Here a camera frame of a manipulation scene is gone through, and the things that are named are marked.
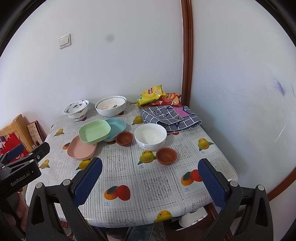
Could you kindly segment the person's left hand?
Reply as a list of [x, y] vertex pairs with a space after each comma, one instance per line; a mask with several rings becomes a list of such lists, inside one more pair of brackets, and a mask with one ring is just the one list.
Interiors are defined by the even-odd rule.
[[[29, 207], [27, 206], [25, 199], [23, 197], [23, 188], [19, 189], [17, 194], [18, 194], [18, 205], [16, 207], [15, 214], [21, 220], [20, 227], [22, 231], [26, 232]], [[3, 215], [6, 221], [8, 222], [8, 224], [10, 225], [10, 227], [13, 227], [16, 225], [16, 220], [12, 215], [8, 213], [3, 213]]]

